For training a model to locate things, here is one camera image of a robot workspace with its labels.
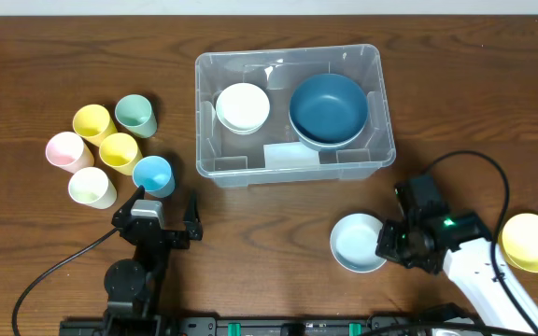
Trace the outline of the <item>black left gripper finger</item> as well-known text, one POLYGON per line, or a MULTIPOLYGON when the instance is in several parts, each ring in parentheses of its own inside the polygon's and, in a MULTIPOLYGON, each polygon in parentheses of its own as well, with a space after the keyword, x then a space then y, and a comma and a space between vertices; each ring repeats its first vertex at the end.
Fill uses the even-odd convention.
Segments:
POLYGON ((190 240, 201 241, 203 239, 204 231, 197 206, 197 195, 194 191, 189 198, 183 223, 190 240))
POLYGON ((117 229, 125 229, 133 220, 132 209, 135 202, 143 200, 145 196, 145 188, 140 186, 134 194, 122 205, 113 215, 111 224, 117 229))

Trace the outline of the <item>light grey small bowl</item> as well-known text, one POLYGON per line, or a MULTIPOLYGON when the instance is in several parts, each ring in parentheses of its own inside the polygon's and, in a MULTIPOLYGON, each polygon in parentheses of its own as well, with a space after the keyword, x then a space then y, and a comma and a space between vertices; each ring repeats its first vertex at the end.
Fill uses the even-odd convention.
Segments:
POLYGON ((333 227, 330 248, 334 259, 353 273, 371 273, 387 261, 376 254, 383 223, 374 216, 354 213, 342 217, 333 227))

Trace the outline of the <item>white small bowl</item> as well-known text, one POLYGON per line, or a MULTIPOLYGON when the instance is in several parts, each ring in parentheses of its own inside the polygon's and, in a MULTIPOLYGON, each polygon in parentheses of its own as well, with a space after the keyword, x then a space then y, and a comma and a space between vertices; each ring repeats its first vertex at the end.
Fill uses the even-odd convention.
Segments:
POLYGON ((232 133, 248 135, 257 132, 270 114, 270 101, 259 87, 236 83, 219 95, 215 110, 219 121, 232 133))

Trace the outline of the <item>dark blue large bowl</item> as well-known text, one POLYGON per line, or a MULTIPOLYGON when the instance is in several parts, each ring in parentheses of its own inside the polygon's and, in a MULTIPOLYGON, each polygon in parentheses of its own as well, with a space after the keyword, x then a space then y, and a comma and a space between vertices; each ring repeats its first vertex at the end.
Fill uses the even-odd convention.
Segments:
POLYGON ((314 140, 342 141, 363 130, 370 116, 366 94, 352 79, 319 74, 290 98, 290 123, 314 140))

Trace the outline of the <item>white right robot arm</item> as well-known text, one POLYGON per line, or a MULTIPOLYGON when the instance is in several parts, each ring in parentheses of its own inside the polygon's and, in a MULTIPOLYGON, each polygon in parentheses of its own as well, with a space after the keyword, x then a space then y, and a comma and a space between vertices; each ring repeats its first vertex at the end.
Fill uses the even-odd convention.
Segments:
POLYGON ((533 333, 538 307, 474 211, 453 214, 430 175, 399 182, 403 219, 387 220, 375 253, 406 269, 444 273, 488 327, 533 333))

